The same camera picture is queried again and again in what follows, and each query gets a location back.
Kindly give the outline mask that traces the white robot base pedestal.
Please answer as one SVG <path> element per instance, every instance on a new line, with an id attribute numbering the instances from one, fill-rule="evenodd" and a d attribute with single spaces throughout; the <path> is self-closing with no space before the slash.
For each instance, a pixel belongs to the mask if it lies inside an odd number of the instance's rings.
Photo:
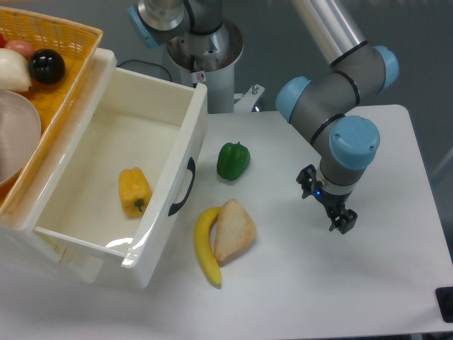
<path id="1" fill-rule="evenodd" d="M 243 36 L 232 21 L 225 18 L 209 35 L 184 33 L 170 40 L 166 48 L 182 84 L 207 87 L 208 113 L 234 111 L 234 67 L 243 52 Z"/>

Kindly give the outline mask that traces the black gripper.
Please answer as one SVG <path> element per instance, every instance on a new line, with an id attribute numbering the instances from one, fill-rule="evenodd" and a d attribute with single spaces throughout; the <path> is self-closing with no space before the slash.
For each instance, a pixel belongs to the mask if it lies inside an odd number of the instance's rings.
<path id="1" fill-rule="evenodd" d="M 299 172 L 296 182 L 301 186 L 302 199 L 313 196 L 325 207 L 331 220 L 330 232 L 338 230 L 341 234 L 346 234 L 355 226 L 357 213 L 345 206 L 354 185 L 340 186 L 331 183 L 325 177 L 317 176 L 312 164 Z"/>

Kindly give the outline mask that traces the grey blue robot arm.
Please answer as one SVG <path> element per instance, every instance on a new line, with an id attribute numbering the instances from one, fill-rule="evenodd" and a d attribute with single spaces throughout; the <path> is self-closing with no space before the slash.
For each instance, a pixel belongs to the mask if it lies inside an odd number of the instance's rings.
<path id="1" fill-rule="evenodd" d="M 299 172 L 304 196 L 322 204 L 332 229 L 346 233 L 357 214 L 345 202 L 380 143 L 377 127 L 350 111 L 390 86 L 399 65 L 392 51 L 368 44 L 339 1 L 296 1 L 294 7 L 331 74 L 319 83 L 302 76 L 292 79 L 275 105 L 321 158 L 318 166 Z M 207 87 L 209 113 L 230 113 L 237 107 L 234 65 L 243 40 L 225 19 L 220 1 L 138 1 L 128 14 L 147 47 L 166 46 L 185 85 Z"/>

